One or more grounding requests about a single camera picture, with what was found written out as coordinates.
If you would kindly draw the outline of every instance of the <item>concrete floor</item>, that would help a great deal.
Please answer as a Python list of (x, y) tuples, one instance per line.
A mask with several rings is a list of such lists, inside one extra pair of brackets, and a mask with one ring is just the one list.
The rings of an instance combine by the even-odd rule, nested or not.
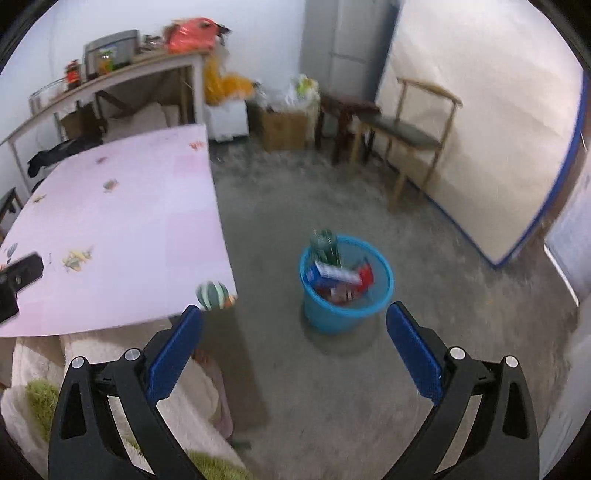
[[(208, 318), (202, 347), (222, 367), (233, 438), (251, 443), (239, 453), (260, 480), (382, 478), (431, 408), (383, 313), (338, 337), (306, 324), (297, 265), (319, 227), (375, 245), (394, 270), (394, 299), (448, 345), (482, 360), (517, 356), (541, 431), (575, 327), (573, 300), (543, 254), (493, 270), (411, 187), (388, 213), (384, 181), (395, 174), (376, 165), (351, 179), (314, 151), (267, 154), (252, 141), (214, 145), (210, 156), (238, 302)], [(442, 465), (457, 458), (476, 406)]]

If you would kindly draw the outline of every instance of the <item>wooden chair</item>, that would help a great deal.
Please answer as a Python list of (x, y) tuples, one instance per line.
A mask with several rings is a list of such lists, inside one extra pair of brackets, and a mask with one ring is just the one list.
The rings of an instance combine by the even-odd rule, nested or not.
[[(436, 85), (434, 83), (429, 82), (421, 82), (419, 80), (407, 79), (403, 77), (397, 78), (398, 83), (402, 83), (402, 94), (400, 95), (400, 99), (398, 100), (398, 106), (396, 110), (395, 117), (388, 117), (382, 115), (359, 115), (359, 128), (355, 135), (355, 142), (353, 143), (353, 150), (351, 151), (351, 159), (350, 162), (353, 164), (357, 160), (357, 153), (359, 150), (359, 144), (361, 143), (361, 136), (366, 132), (370, 132), (370, 146), (373, 143), (373, 137), (375, 132), (385, 135), (388, 137), (388, 148), (386, 149), (386, 154), (384, 156), (384, 162), (388, 162), (388, 155), (390, 154), (390, 149), (392, 148), (392, 141), (396, 140), (400, 144), (402, 144), (411, 156), (416, 157), (417, 152), (419, 151), (432, 151), (434, 153), (433, 160), (427, 171), (427, 175), (423, 179), (423, 182), (419, 185), (421, 192), (427, 187), (427, 184), (431, 180), (433, 173), (435, 172), (435, 168), (437, 167), (437, 162), (441, 156), (441, 152), (445, 148), (445, 143), (449, 137), (450, 131), (452, 130), (452, 123), (453, 118), (456, 114), (456, 110), (458, 107), (462, 106), (462, 101), (456, 97), (454, 94), (448, 92), (443, 87)], [(424, 90), (425, 92), (431, 93), (433, 95), (446, 98), (452, 102), (452, 109), (450, 111), (449, 116), (447, 117), (447, 121), (443, 128), (443, 133), (440, 139), (433, 137), (432, 135), (420, 130), (419, 128), (415, 127), (408, 122), (402, 120), (402, 107), (404, 106), (404, 100), (407, 95), (408, 87), (416, 87), (418, 89)], [(402, 193), (402, 189), (404, 188), (404, 184), (407, 180), (407, 174), (403, 168), (400, 169), (400, 175), (396, 181), (394, 186), (394, 191), (392, 192), (392, 196), (390, 198), (390, 208), (394, 207), (400, 198)]]

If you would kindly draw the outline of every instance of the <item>ball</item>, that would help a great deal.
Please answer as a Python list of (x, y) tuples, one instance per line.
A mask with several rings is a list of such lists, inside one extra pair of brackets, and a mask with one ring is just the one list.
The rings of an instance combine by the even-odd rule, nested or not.
[(208, 281), (195, 290), (197, 300), (206, 310), (224, 309), (234, 304), (234, 297), (223, 283)]

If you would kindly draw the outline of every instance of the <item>white table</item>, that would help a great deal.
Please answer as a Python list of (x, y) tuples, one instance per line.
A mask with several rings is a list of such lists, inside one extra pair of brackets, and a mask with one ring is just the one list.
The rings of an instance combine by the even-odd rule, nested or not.
[(190, 67), (193, 70), (191, 89), (193, 90), (195, 123), (203, 124), (203, 55), (204, 53), (199, 51), (191, 51), (180, 54), (165, 54), (154, 57), (153, 59), (131, 64), (127, 67), (115, 70), (108, 75), (104, 75), (89, 82), (83, 83), (81, 86), (61, 95), (39, 113), (33, 115), (31, 118), (23, 122), (14, 132), (12, 132), (4, 140), (2, 140), (2, 142), (0, 142), (0, 146), (4, 145), (5, 143), (8, 143), (10, 146), (10, 150), (14, 157), (14, 161), (17, 164), (18, 171), (21, 173), (22, 180), (25, 183), (27, 190), (30, 192), (31, 189), (28, 184), (28, 177), (20, 159), (18, 158), (18, 152), (15, 145), (16, 141), (22, 135), (43, 121), (50, 119), (55, 113), (60, 112), (63, 108), (77, 101), (84, 100), (96, 92), (126, 82), (127, 80), (151, 75), (153, 73), (163, 72), (165, 70), (173, 70), (184, 67)]

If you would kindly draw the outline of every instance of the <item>orange bag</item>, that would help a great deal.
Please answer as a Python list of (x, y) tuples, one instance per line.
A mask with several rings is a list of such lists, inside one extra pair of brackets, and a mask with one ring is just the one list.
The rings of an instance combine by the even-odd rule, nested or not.
[(213, 50), (219, 26), (208, 18), (192, 18), (180, 24), (170, 35), (168, 51), (183, 53), (192, 50)]
[(236, 73), (220, 75), (219, 60), (215, 55), (210, 55), (205, 61), (203, 91), (208, 105), (219, 105), (224, 100), (247, 99), (254, 95), (252, 82), (246, 77)]

